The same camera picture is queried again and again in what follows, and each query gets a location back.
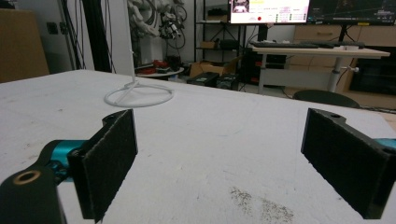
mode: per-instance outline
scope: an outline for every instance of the office chair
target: office chair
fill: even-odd
[[[305,90],[305,91],[297,91],[293,94],[293,99],[320,103],[325,105],[339,105],[351,108],[360,108],[360,105],[346,97],[345,95],[341,95],[331,91],[319,91],[319,90]]]

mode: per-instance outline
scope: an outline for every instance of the table surface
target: table surface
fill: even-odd
[[[396,138],[379,115],[358,109],[141,78],[175,90],[134,109],[139,153],[104,223],[394,223],[393,191],[380,220],[364,220],[301,153],[308,107],[332,111],[373,138]],[[0,85],[0,181],[28,167],[49,141],[89,139],[122,110],[106,93],[130,77],[74,71]],[[161,97],[141,89],[139,100]],[[83,220],[73,183],[60,198]]]
[[[313,55],[313,56],[334,56],[334,57],[352,57],[352,58],[381,58],[388,57],[390,53],[375,49],[283,49],[283,48],[256,48],[253,51],[265,54],[289,54],[289,55]]]

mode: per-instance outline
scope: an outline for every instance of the black cable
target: black cable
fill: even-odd
[[[105,8],[105,11],[106,10],[108,10],[108,11],[110,11],[110,8],[109,8],[109,4],[107,4],[107,7],[108,8]],[[105,32],[105,23],[107,23],[107,21],[104,21],[104,18],[103,18],[103,13],[100,13],[100,18],[99,18],[100,20],[101,20],[101,25],[102,25],[102,27],[103,27],[103,29],[104,29],[104,32]],[[108,28],[109,28],[109,30],[110,30],[110,40],[112,41],[112,39],[113,39],[113,34],[112,34],[112,31],[111,31],[111,18],[110,18],[110,13],[109,13],[109,15],[108,15],[108,20],[109,20],[109,25],[108,25]],[[114,62],[113,62],[113,55],[112,55],[112,52],[110,51],[110,48],[108,47],[108,44],[106,44],[106,51],[107,51],[107,54],[108,54],[108,57],[109,57],[109,59],[110,59],[110,66],[111,66],[111,69],[112,69],[112,71],[114,72],[114,73],[116,73],[117,74],[117,70],[116,70],[116,67],[115,67],[115,65],[114,65]]]
[[[151,16],[145,21],[145,23],[148,25],[152,25],[152,23],[155,22],[154,27],[156,27],[157,26],[157,17],[156,17],[157,13],[155,11],[155,6],[151,1],[147,0],[147,2],[151,7]]]
[[[247,83],[244,82],[244,84],[241,86],[241,88],[239,89],[239,91],[241,91],[242,89],[244,89],[244,92],[247,92],[247,90],[245,89],[245,86],[247,85]]]
[[[81,5],[81,0],[79,0],[79,22],[81,26],[81,50],[80,50],[80,55],[82,59],[82,68],[86,69],[87,66],[85,65],[85,49],[84,49],[84,30],[83,30],[83,23],[82,23],[82,5]]]
[[[76,24],[76,36],[74,36],[74,46],[76,46],[77,45],[77,42],[78,42],[78,19],[77,19],[77,0],[75,0],[75,24]],[[77,68],[78,69],[80,69],[82,66],[81,66],[81,64],[80,64],[80,62],[79,62],[79,59],[78,59],[78,63],[79,63],[79,66],[77,66]]]
[[[76,36],[76,30],[73,26],[73,22],[70,17],[69,9],[67,7],[67,0],[61,0],[61,5],[62,5],[62,11],[64,14],[64,19],[65,19],[65,22],[67,25],[67,30],[69,33],[70,43],[72,45],[72,49],[73,49],[74,56],[75,56],[76,68],[77,69],[84,68],[85,62],[82,61],[82,65],[81,65],[81,61],[79,58],[79,55],[83,55],[83,53],[81,52],[81,48],[79,46],[78,39]]]
[[[280,89],[282,90],[283,94],[285,94],[286,97],[288,97],[289,99],[293,99],[292,97],[289,97],[289,96],[286,94],[286,92],[285,92],[285,87],[281,87]]]
[[[186,8],[184,8],[183,6],[180,6],[180,5],[176,5],[176,14],[177,14],[177,17],[178,17],[178,8],[179,7],[181,7],[181,9],[183,9],[183,11],[184,11],[184,15],[186,15],[186,17],[183,19],[183,17],[181,17],[181,21],[185,21],[186,19],[187,19],[187,10],[186,10]]]
[[[176,49],[176,50],[177,50],[178,57],[180,58],[180,51],[178,51],[178,49]]]
[[[180,47],[177,46],[176,42],[175,42],[175,45],[172,46],[171,44],[169,44],[169,41],[167,39],[165,39],[166,45],[167,46],[169,45],[169,47],[171,47],[172,49],[177,49],[177,50],[184,48],[184,46],[186,46],[186,36],[184,35],[183,30],[180,29],[180,32],[181,32],[181,36],[183,39],[183,44]]]
[[[105,33],[107,34],[107,1],[105,0]]]
[[[250,37],[247,39],[247,43],[245,44],[245,46],[248,45],[248,43],[250,42],[251,38],[253,38],[253,34],[256,31],[257,25],[254,26],[253,31],[250,34]]]
[[[263,33],[265,33],[265,32],[267,32],[267,31],[258,32],[257,34],[255,34],[254,36],[252,36],[247,42],[249,43],[250,40],[253,39],[253,37],[258,36],[258,35],[260,35],[260,34],[263,34]]]
[[[166,46],[165,46],[165,58],[168,58],[168,42],[166,41]]]
[[[353,42],[356,42],[356,40],[354,40],[354,39],[349,35],[349,33],[347,32],[347,30],[349,30],[351,27],[352,27],[352,25],[350,25],[349,27],[346,28],[346,36],[349,37]],[[340,37],[340,36],[337,36],[337,37],[335,37],[335,38],[330,39],[329,41],[333,41],[333,40],[335,40],[335,39],[338,40],[339,37]]]
[[[110,5],[108,0],[107,2],[107,9],[108,9],[108,27],[110,29],[110,54],[113,55],[113,31],[111,30],[111,14],[110,14]]]
[[[335,86],[338,86],[338,83],[340,83],[341,78],[343,77],[343,75],[347,72],[347,69],[341,74],[341,76],[338,78],[337,84]]]

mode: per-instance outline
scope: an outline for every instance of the computer monitor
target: computer monitor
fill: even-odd
[[[229,23],[306,23],[309,0],[229,0]]]
[[[307,23],[393,25],[396,0],[311,0]]]

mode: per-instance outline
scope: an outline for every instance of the shelf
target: shelf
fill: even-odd
[[[212,16],[209,18],[208,10],[216,6],[213,1],[207,0],[194,0],[194,60],[199,62],[201,59],[209,56],[210,58],[219,57],[224,60],[228,56],[239,56],[246,42],[246,25],[230,24],[226,21],[225,15],[223,16]],[[226,10],[227,4],[222,4],[224,10]],[[206,40],[227,40],[234,39],[238,42],[239,48],[237,49],[205,49],[201,47],[196,47],[200,45],[200,42]]]

